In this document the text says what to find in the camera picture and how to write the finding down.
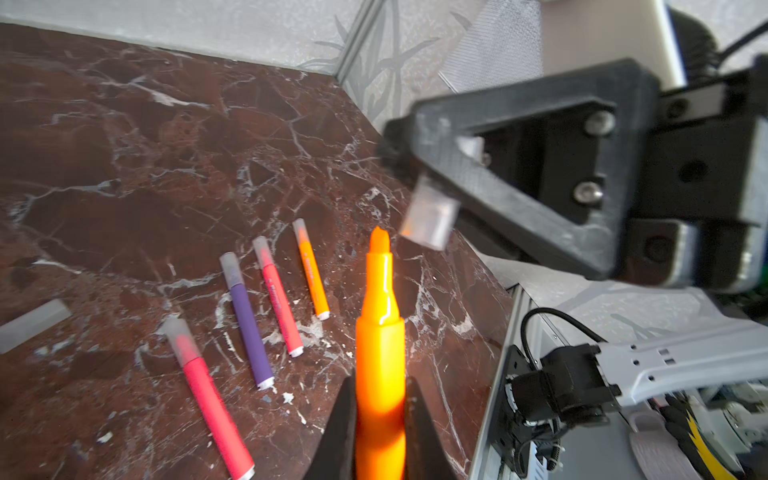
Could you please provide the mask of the red pink marker pen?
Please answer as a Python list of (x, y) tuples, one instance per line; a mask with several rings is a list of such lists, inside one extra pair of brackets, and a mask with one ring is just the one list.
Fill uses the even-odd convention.
[(293, 358), (299, 357), (304, 352), (304, 344), (272, 258), (268, 240), (264, 236), (255, 238), (253, 248), (288, 354)]

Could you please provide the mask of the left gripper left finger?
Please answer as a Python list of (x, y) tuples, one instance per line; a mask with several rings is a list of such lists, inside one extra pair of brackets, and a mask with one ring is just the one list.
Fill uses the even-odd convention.
[(344, 379), (304, 480), (352, 480), (355, 474), (355, 376)]

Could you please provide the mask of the orange marker pen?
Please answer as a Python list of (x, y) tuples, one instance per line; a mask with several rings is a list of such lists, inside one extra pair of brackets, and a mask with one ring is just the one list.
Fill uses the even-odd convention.
[(296, 219), (293, 222), (293, 229), (314, 307), (314, 314), (321, 321), (327, 320), (330, 317), (330, 308), (305, 221), (302, 218)]
[(365, 296), (356, 322), (358, 479), (404, 477), (406, 340), (393, 280), (390, 237), (377, 227), (366, 255)]

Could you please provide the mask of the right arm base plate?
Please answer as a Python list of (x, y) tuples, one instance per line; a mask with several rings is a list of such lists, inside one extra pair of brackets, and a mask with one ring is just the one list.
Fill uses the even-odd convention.
[(528, 421), (517, 408), (512, 381), (531, 368), (521, 350), (508, 348), (490, 421), (488, 443), (500, 456), (500, 472), (518, 479), (548, 479), (560, 466), (565, 432), (559, 420)]

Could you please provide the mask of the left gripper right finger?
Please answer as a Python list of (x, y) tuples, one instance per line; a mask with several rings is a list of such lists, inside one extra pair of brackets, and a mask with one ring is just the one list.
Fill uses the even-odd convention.
[(417, 380), (406, 379), (406, 461), (409, 480), (456, 480)]

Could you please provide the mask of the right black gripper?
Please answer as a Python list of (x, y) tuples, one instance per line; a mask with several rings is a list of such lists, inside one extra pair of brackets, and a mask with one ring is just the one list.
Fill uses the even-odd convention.
[(457, 218), (546, 267), (750, 290), (767, 249), (767, 57), (665, 92), (649, 137), (659, 93), (625, 59), (436, 97), (387, 122), (377, 152), (412, 192), (430, 176)]

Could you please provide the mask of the purple marker pen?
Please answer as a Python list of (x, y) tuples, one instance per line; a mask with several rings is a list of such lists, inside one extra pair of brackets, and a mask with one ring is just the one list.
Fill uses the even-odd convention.
[(248, 298), (239, 259), (234, 252), (226, 252), (219, 261), (256, 386), (259, 390), (271, 389), (275, 382), (274, 373)]

